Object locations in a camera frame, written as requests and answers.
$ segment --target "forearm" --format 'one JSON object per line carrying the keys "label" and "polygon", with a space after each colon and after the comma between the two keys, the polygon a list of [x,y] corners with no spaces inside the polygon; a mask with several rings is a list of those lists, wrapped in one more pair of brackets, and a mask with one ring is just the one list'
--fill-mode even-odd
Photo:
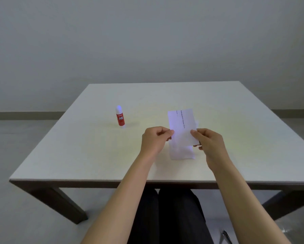
{"label": "forearm", "polygon": [[234,165],[214,175],[239,243],[290,243]]}
{"label": "forearm", "polygon": [[152,162],[140,155],[135,159],[82,244],[127,243]]}

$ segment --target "table frame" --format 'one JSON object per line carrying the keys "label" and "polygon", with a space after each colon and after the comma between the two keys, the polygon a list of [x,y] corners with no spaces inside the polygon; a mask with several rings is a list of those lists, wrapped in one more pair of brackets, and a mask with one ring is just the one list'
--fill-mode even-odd
{"label": "table frame", "polygon": [[[117,188],[120,181],[66,181],[66,180],[9,180],[75,224],[87,220],[83,209],[74,203],[60,188]],[[255,182],[247,184],[253,190],[282,190],[263,204],[273,220],[279,219],[304,206],[304,182]],[[152,188],[219,189],[215,181],[165,182],[147,181]]]}

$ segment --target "table edge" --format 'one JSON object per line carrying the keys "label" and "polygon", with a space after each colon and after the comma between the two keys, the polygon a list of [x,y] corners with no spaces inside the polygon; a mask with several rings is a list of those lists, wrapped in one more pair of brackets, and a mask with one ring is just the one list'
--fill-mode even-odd
{"label": "table edge", "polygon": [[[22,180],[9,179],[18,187],[35,188],[117,188],[121,180]],[[290,181],[247,181],[253,190],[304,190],[303,182]],[[215,180],[212,181],[164,181],[148,180],[148,187],[161,188],[190,188],[190,189],[218,189]]]}

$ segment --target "glue stick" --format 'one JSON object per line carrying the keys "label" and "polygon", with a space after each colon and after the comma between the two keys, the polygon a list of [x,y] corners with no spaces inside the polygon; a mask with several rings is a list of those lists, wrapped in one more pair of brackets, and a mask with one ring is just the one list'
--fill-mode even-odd
{"label": "glue stick", "polygon": [[124,115],[123,115],[123,111],[122,111],[120,105],[118,105],[118,106],[116,107],[116,115],[117,115],[117,120],[118,120],[119,126],[125,127]]}

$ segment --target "leg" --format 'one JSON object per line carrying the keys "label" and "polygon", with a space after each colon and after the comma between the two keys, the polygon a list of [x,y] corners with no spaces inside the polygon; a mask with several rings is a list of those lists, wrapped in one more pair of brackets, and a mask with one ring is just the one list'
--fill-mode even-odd
{"label": "leg", "polygon": [[273,220],[279,219],[303,206],[304,191],[281,191],[263,204],[264,209]]}
{"label": "leg", "polygon": [[198,198],[190,189],[160,189],[160,243],[211,243]]}
{"label": "leg", "polygon": [[11,183],[31,194],[33,197],[45,203],[75,224],[79,224],[80,222],[88,219],[85,211],[75,204],[59,188],[42,186],[38,188],[35,186],[35,182],[33,182],[33,184],[29,182],[25,184],[22,181],[11,181]]}
{"label": "leg", "polygon": [[127,243],[159,243],[158,193],[155,189],[145,187]]}

